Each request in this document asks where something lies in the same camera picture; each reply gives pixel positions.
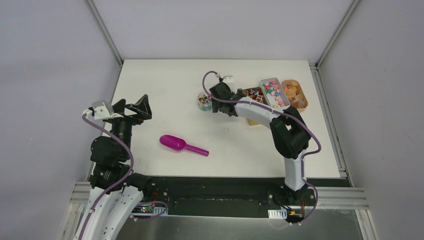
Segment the clear plastic jar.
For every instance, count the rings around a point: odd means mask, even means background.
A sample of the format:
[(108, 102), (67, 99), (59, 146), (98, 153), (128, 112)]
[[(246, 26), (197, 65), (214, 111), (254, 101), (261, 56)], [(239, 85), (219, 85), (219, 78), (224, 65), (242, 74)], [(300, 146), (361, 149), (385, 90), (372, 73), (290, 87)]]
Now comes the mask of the clear plastic jar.
[(204, 112), (211, 111), (213, 108), (212, 99), (204, 91), (198, 94), (197, 103), (198, 103), (198, 108)]

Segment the magenta plastic scoop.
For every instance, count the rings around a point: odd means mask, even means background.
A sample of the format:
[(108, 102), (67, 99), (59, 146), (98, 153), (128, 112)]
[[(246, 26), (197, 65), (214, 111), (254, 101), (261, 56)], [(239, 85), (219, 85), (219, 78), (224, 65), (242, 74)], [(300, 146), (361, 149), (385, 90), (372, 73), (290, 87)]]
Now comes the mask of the magenta plastic scoop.
[(189, 151), (195, 154), (199, 154), (205, 157), (208, 157), (210, 152), (208, 150), (205, 150), (203, 148), (190, 145), (186, 143), (182, 138), (173, 136), (173, 135), (162, 135), (159, 138), (159, 142), (164, 145), (165, 147), (168, 147), (174, 151), (181, 152), (181, 151)]

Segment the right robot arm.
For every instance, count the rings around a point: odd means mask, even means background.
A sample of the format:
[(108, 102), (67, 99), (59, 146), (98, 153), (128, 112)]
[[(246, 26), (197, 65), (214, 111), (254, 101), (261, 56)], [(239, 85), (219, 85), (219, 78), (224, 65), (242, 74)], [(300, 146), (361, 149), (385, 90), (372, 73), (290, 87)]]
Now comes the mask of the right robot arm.
[(251, 119), (270, 129), (274, 146), (284, 159), (284, 200), (290, 205), (302, 201), (308, 188), (302, 155), (309, 147), (311, 135), (305, 130), (306, 125), (299, 112), (294, 107), (278, 112), (251, 99), (241, 89), (232, 92), (224, 82), (211, 87), (209, 94), (213, 113)]

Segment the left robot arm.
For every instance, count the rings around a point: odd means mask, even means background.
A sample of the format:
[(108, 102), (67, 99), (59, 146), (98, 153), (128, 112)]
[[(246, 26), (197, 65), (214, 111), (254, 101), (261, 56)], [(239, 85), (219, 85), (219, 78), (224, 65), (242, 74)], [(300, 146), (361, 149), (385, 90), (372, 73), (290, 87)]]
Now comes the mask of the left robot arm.
[(152, 198), (149, 176), (134, 173), (132, 128), (152, 118), (149, 97), (136, 103), (121, 99), (115, 104), (97, 101), (84, 110), (82, 119), (103, 132), (91, 145), (94, 169), (89, 177), (87, 209), (75, 232), (76, 240), (114, 240), (140, 202)]

